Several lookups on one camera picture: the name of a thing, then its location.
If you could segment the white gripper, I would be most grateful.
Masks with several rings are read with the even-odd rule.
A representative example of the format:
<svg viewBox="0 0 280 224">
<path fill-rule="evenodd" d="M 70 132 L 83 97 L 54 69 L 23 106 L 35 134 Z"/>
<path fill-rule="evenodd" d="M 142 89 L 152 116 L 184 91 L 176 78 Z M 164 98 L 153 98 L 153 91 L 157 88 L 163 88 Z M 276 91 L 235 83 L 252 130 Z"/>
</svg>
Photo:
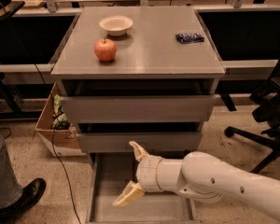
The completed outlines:
<svg viewBox="0 0 280 224">
<path fill-rule="evenodd" d="M 140 162 L 136 171 L 139 184 L 130 181 L 112 203 L 113 206 L 127 206 L 142 198 L 146 192 L 177 192 L 182 187 L 182 160 L 148 155 L 147 151 L 135 141 L 130 141 L 129 145 L 133 148 L 135 159 Z"/>
</svg>

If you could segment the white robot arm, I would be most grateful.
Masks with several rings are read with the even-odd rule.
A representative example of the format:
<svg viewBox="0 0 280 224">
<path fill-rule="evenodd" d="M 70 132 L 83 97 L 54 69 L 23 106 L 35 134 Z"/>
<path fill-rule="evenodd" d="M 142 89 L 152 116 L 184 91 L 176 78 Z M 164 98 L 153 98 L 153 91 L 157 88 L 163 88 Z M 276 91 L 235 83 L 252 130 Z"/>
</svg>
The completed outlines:
<svg viewBox="0 0 280 224">
<path fill-rule="evenodd" d="M 147 192 L 170 191 L 201 203 L 230 196 L 280 222 L 280 180 L 249 173 L 201 151 L 183 159 L 165 159 L 134 141 L 129 145 L 138 161 L 136 180 L 127 184 L 115 206 L 126 206 Z"/>
</svg>

